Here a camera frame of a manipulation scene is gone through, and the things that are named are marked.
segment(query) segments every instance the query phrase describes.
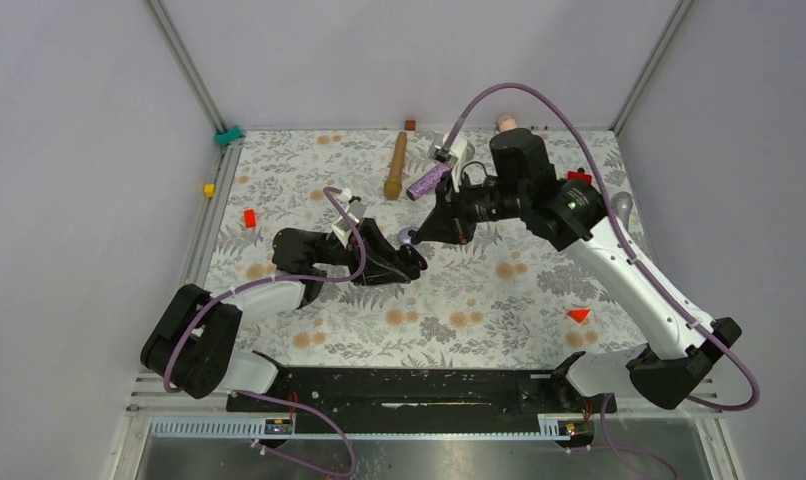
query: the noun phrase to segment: wooden rolling pin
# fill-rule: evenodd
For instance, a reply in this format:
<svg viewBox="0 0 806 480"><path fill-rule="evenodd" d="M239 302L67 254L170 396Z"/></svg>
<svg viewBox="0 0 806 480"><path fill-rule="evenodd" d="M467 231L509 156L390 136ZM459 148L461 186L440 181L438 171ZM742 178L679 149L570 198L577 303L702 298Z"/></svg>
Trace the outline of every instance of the wooden rolling pin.
<svg viewBox="0 0 806 480"><path fill-rule="evenodd" d="M406 142L409 137L406 132L397 134L397 143L394 144L394 155L391 157L391 170L385 181L385 198L397 200L403 190L400 175L403 173L403 162L406 160Z"/></svg>

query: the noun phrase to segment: red block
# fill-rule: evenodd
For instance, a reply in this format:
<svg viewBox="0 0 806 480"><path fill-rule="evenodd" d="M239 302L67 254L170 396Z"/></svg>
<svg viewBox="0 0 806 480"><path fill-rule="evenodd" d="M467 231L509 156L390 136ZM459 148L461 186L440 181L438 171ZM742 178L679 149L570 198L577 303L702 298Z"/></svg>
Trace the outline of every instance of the red block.
<svg viewBox="0 0 806 480"><path fill-rule="evenodd" d="M591 185L592 176L584 172L582 169L580 169L579 172L568 172L568 180L572 180L574 178L579 178L580 180Z"/></svg>
<svg viewBox="0 0 806 480"><path fill-rule="evenodd" d="M588 317L588 314L590 312L591 312L591 310L588 309L588 308L582 308L582 309L579 309L579 310L570 310L568 312L568 316L573 318L574 321L577 322L577 323L583 323L583 320L585 320L586 317Z"/></svg>
<svg viewBox="0 0 806 480"><path fill-rule="evenodd" d="M254 212L252 208L244 210L244 225L246 225L247 228L256 226L256 212Z"/></svg>

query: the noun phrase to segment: floral tablecloth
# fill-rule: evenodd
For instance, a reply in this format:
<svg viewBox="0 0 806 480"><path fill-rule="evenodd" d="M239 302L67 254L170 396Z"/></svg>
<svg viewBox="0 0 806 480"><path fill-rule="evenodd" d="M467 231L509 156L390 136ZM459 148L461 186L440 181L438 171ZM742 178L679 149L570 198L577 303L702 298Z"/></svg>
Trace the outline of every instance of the floral tablecloth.
<svg viewBox="0 0 806 480"><path fill-rule="evenodd" d="M271 241L294 227L328 231L336 213L327 185L362 197L395 247L397 233L418 226L434 205L386 200L382 186L396 131L248 132L233 179L206 288L214 292L270 275ZM432 168L426 158L435 132L409 132L404 188ZM493 132L465 132L489 171ZM541 133L557 173L585 165L567 132ZM630 185L611 132L584 133L610 193ZM472 177L477 169L469 168ZM258 225L244 226L255 209ZM630 233L646 249L637 213ZM311 305L266 318L239 334L238 346L292 365L550 368L578 350L618 350L644 341L600 284L519 220L481 224L467 246L422 244L429 262L407 285L326 284ZM330 276L341 267L322 266ZM572 309L591 313L578 323Z"/></svg>

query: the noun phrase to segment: teal clip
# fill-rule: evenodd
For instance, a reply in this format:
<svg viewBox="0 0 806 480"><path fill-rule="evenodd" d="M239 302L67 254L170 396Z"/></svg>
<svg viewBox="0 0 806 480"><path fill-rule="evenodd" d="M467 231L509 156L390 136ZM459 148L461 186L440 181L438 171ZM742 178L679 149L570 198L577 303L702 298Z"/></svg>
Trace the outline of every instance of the teal clip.
<svg viewBox="0 0 806 480"><path fill-rule="evenodd" d="M229 142L231 142L231 141L233 141L233 140L235 140L237 138L241 138L243 136L244 136L244 134L241 133L241 129L238 127L238 125L235 125L231 129L229 129L228 132L219 133L219 134L215 135L215 143L217 143L218 145L223 147L224 145L228 145Z"/></svg>

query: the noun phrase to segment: cable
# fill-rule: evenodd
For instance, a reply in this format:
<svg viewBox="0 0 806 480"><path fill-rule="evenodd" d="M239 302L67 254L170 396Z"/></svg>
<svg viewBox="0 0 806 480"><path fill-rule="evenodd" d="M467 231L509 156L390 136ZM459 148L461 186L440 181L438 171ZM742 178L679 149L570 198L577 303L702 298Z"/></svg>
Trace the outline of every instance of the cable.
<svg viewBox="0 0 806 480"><path fill-rule="evenodd" d="M591 416L594 414L594 403L589 399L586 402L586 413L583 415L583 425L587 424L588 421L591 419Z"/></svg>
<svg viewBox="0 0 806 480"><path fill-rule="evenodd" d="M303 465L306 468L310 468L310 469L312 469L312 470L314 470L314 471L316 471L318 473L322 473L324 475L331 475L333 477L344 478L344 477L349 477L349 476L353 475L354 473L356 473L356 467L359 465L359 461L358 461L358 459L356 459L356 452L355 452L355 450L353 450L353 443L350 441L349 438L347 438L347 435L344 434L344 431L341 430L341 427L336 425L335 422L332 421L331 418L327 417L323 412L321 412L320 410L317 410L315 408L312 408L312 407L310 407L308 405L303 405L302 403L289 402L287 400L280 400L278 398L269 397L267 395L262 395L262 394L259 394L259 393L253 393L253 392L248 392L248 391L244 391L244 390L238 390L236 393L248 396L250 398L255 398L256 400L261 400L263 402L275 403L277 405L283 405L285 407L299 408L300 410L305 410L305 411L317 416L318 418L320 418L324 422L326 422L326 424L329 425L330 427L332 427L332 429L335 430L335 433L337 433L338 436L341 437L341 440L344 441L344 445L347 447L347 453L350 455L350 470L348 470L346 472L336 472L336 471L333 471L333 470L328 470L326 468L319 467L319 466L317 466L315 464L309 463L309 462L307 462L307 461L305 461L303 459L294 457L294 456L289 455L289 454L284 453L284 452L280 452L279 450L276 450L276 449L273 449L273 448L265 449L264 446L262 447L263 452L272 453L272 454L276 455L277 457L284 458L284 459L289 460L289 461L294 462L294 463L298 463L300 465Z"/></svg>
<svg viewBox="0 0 806 480"><path fill-rule="evenodd" d="M494 92L507 88L522 90L536 97L541 103L547 106L547 108L549 108L550 111L553 112L553 114L556 115L556 117L559 118L559 120L565 125L568 131L571 132L571 135L573 135L574 139L580 145L580 149L583 151L583 155L586 157L586 161L588 161L592 174L594 175L594 178L597 180L597 187L600 189L600 194L603 197L603 203L604 205L606 205L606 216L609 218L609 223L612 224L612 230L615 231L615 236L618 238L618 242L621 244L621 246L624 248L624 251L627 253L627 257L639 269L644 278L653 286L653 288L657 291L657 293L659 293L659 295L665 299L668 305L670 305L671 308L673 308L678 314L680 314L680 316L682 316L686 320L686 322L689 324L689 327L697 330L698 333L703 335L709 342L715 345L715 347L717 347L718 350L721 351L721 353L723 353L727 358L730 359L731 362L733 362L736 368L738 368L739 371L741 371L742 374L745 376L751 387L750 399L739 405L719 405L704 400L702 398L697 398L692 395L689 395L687 398L699 405L703 405L705 407L721 411L723 410L742 411L752 408L754 405L756 405L756 403L759 402L760 389L759 389L759 383L756 381L756 377L754 376L753 372L751 372L750 369L744 364L744 362L742 362L741 359L735 353L733 353L729 348L727 348L727 346L724 345L724 343L715 338L715 336L712 335L712 332L710 332L703 325L701 325L698 322L698 320L694 318L685 309L685 307L680 305L680 302L678 302L677 299L674 298L674 296L665 288L665 286L662 285L662 283L653 275L650 269L648 269L644 263L642 263L640 260L636 258L636 252L635 250L633 250L632 244L627 241L626 234L621 228L621 225L618 223L618 217L615 214L615 209L612 208L612 201L609 198L609 193L607 192L606 185L603 182L603 175L601 175L600 170L597 168L597 164L594 162L594 158L592 158L591 151L589 150L588 145L586 145L585 140L583 140L583 137L580 135L580 132L577 131L577 128L574 127L574 124L572 124L571 121L568 120L568 117L566 117L565 114L562 113L561 110L559 110L559 107L557 107L553 102L551 102L550 99L545 97L544 94L522 83L499 83L497 85L486 88L479 95L474 97L474 99L471 100L471 103L469 103L468 106L465 107L465 110L462 111L462 115L460 115L459 118L456 120L456 123L453 124L453 128L450 130L450 134L448 134L447 140L444 142L444 147L442 148L449 149L450 145L453 145L453 141L459 134L459 130L462 129L462 125L465 123L465 120L468 118L468 115L470 115L471 111L480 101L482 101L482 99L491 95Z"/></svg>
<svg viewBox="0 0 806 480"><path fill-rule="evenodd" d="M300 402L300 397L297 396L297 392L289 393L288 396L285 397L285 399L288 400L289 402L297 402L297 403ZM288 420L291 422L294 421L294 407L288 409Z"/></svg>
<svg viewBox="0 0 806 480"><path fill-rule="evenodd" d="M339 194L339 193L341 193L341 190L339 190L337 188L333 188L333 187L324 187L323 193L324 193L324 195L326 195L327 200L329 200L332 203L332 206L335 207L335 209L338 211L339 215L341 215L341 218L343 218L344 221L347 223L347 226L350 228L350 232L353 234L353 238L356 240L356 244L359 247L359 268L357 268L355 272L351 273L350 275L348 275L346 277L327 278L327 277L317 277L317 276L314 276L314 275L280 275L278 277L275 277L275 280L277 282L297 281L297 280L312 280L312 281L316 281L316 282L344 283L344 282L349 282L349 281L355 280L365 270L365 265L367 264L367 258L368 258L367 252L365 251L365 241L362 238L362 236L359 234L359 229L356 227L356 222L352 218L350 218L350 215L347 214L347 211L344 209L344 207L339 205L338 201L336 201L332 197L332 193ZM191 337L191 332L195 328L197 328L197 325L200 323L200 321L202 321L203 317L206 316L206 314L209 312L209 310L211 310L212 307L214 307L218 302L226 300L227 298L229 298L229 297L231 297L233 295L239 294L241 292L244 292L244 291L249 290L249 289L254 288L254 287L258 287L260 285L264 285L266 283L270 283L272 281L274 281L273 278L265 277L265 278L262 278L262 279L259 279L259 280L254 280L252 282L245 283L244 285L236 287L234 290L227 290L226 292L223 292L220 295L218 295L216 297L213 297L211 300L209 300L209 302L206 305L203 306L203 308L201 308L197 312L197 314L191 320L191 323L188 324L188 327L182 333L182 336L179 337L179 341L177 342L176 347L173 349L173 353L170 354L170 359L167 362L167 368L165 368L164 379L163 379L163 382L162 382L162 385L164 386L164 389L165 389L166 392L168 392L168 393L179 392L179 389L174 387L170 383L170 378L171 378L171 376L173 374L173 368L176 365L177 358L179 358L179 353L182 351L182 348L185 346L185 344L188 342L188 339ZM345 474L345 473L337 473L337 472L332 472L330 470L326 470L326 469L324 469L322 467L318 467L318 466L313 465L313 464L311 464L309 462L306 462L304 460L300 460L300 459L291 457L290 455L284 454L282 452L277 452L276 450L270 450L271 453L274 453L275 455L278 455L278 456L280 456L282 458L291 460L291 461L293 461L295 463L299 463L300 465L303 465L305 467L311 468L312 470L315 470L317 472L321 472L321 473L324 473L324 474L327 474L327 475L333 475L333 476L337 476L337 477L349 477L350 475L353 474L353 472L356 471L357 463L356 463L356 455L355 455L355 453L353 451L353 445L350 443L350 440L348 438L346 438L346 436L344 435L344 432L329 417L327 417L326 415L324 415L320 411L318 411L318 410L316 410L316 409L314 409L312 407L309 407L308 405L303 405L301 403L288 402L286 400L280 400L280 399L273 398L273 397L268 397L268 396L265 396L265 395L254 394L252 392L241 391L239 393L242 393L242 394L247 395L249 397L257 398L259 400L263 400L263 401L266 401L266 402L271 402L271 403L276 403L276 404L279 404L279 405L286 405L286 406L289 406L289 407L299 408L301 410L305 410L307 412L310 412L310 413L313 413L313 414L317 415L321 420L323 420L324 422L328 423L333 428L333 430L335 430L336 433L338 433L338 435L341 436L341 438L344 439L344 443L345 443L345 445L347 445L347 450L350 452L350 460L351 460L352 463L350 465L349 472Z"/></svg>
<svg viewBox="0 0 806 480"><path fill-rule="evenodd" d="M463 173L465 173L465 169L466 169L466 168L468 168L468 167L470 167L471 165L479 165L479 166L480 166L480 168L482 168L482 169L483 169L483 174L484 174L486 177L488 177L488 170L486 170L486 168L485 168L485 164L484 164L484 163L482 163L482 162L481 162L481 161L479 161L479 160L474 160L473 162L468 162L468 163L466 163L466 164L465 164L465 166L464 166L464 167L462 167L462 171L460 171L460 172L459 172L459 176L461 177L461 176L462 176L462 174L463 174Z"/></svg>
<svg viewBox="0 0 806 480"><path fill-rule="evenodd" d="M654 476L648 474L644 470L641 470L637 466L635 466L632 463L628 462L627 459L624 458L621 455L621 452L619 452L619 450L629 451L629 450L627 450L627 448L631 448L631 449L634 449L634 453L641 453L643 455L649 455L649 456L653 457L654 459L656 459L656 461L658 461L662 465L665 465L665 467L668 470L670 470L671 473L674 474L674 480L677 480L678 478L680 478L680 474L677 473L677 469L674 468L674 465L672 465L670 462L668 462L667 460L665 460L661 456L656 455L655 453L653 453L651 451L648 451L648 450L642 450L642 449L634 448L634 447L623 447L621 445L615 445L614 443L612 443L612 439L609 438L609 432L606 431L606 407L609 405L609 400L611 398L612 398L612 394L611 393L607 394L606 397L603 398L603 405L600 407L600 431L603 432L603 439L606 440L606 443L608 444L606 447L603 447L603 448L611 448L612 451L615 452L615 456L618 457L618 460L621 460L621 463L623 463L625 467L627 467L628 469L630 469L630 471L632 471L633 473L635 473L636 475L638 475L638 476L640 476L642 478L646 478L646 479L649 479L649 480L658 480L657 477L654 477Z"/></svg>

